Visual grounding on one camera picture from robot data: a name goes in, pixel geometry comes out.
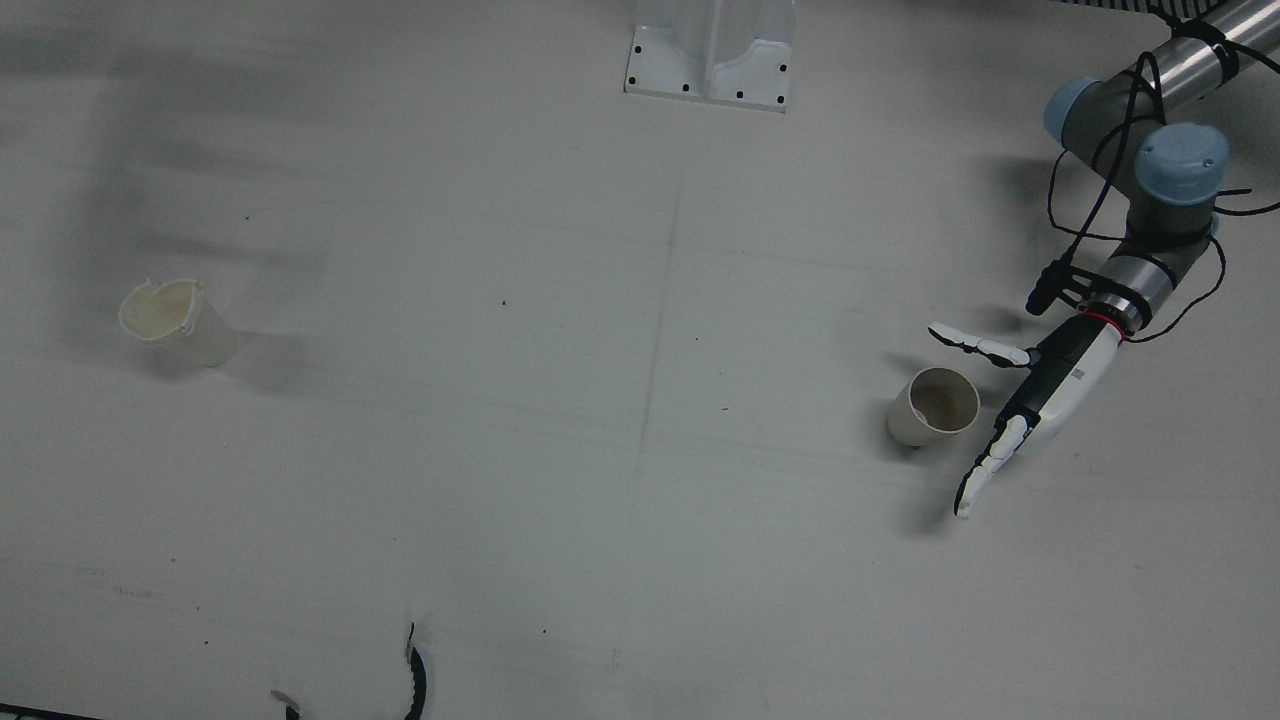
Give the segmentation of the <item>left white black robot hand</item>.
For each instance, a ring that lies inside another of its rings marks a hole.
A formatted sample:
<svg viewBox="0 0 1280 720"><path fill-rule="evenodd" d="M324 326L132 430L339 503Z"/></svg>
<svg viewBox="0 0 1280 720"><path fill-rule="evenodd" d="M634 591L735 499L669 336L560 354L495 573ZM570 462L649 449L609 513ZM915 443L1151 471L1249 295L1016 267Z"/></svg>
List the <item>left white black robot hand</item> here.
<svg viewBox="0 0 1280 720"><path fill-rule="evenodd" d="M960 480L954 515L969 518L1000 469L1025 447L1052 439L1100 383L1124 340L1115 323L1080 313L1037 346L1018 348L934 322L929 334L942 345L986 357L1000 368L1025 369L995 416L993 434Z"/></svg>

